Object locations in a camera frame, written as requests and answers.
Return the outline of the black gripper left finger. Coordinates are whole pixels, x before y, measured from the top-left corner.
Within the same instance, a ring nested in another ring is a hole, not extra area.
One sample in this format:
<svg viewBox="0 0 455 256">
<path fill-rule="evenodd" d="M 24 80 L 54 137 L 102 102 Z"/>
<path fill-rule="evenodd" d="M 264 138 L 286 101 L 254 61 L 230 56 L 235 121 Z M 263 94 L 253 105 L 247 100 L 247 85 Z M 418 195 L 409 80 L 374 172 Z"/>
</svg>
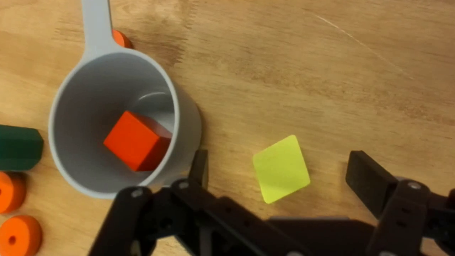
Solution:
<svg viewBox="0 0 455 256">
<path fill-rule="evenodd" d="M 195 152 L 188 181 L 192 186 L 199 186 L 206 189 L 209 184 L 209 171 L 208 171 L 208 151 L 198 149 Z"/>
</svg>

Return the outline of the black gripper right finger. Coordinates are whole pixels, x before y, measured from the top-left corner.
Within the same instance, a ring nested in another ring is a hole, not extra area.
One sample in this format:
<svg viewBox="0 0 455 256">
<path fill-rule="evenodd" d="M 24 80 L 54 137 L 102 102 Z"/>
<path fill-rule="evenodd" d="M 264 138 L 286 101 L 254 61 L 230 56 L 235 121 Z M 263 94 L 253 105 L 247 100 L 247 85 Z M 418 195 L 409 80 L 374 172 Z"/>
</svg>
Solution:
<svg viewBox="0 0 455 256">
<path fill-rule="evenodd" d="M 350 152 L 345 182 L 377 219 L 397 186 L 397 179 L 364 151 Z"/>
</svg>

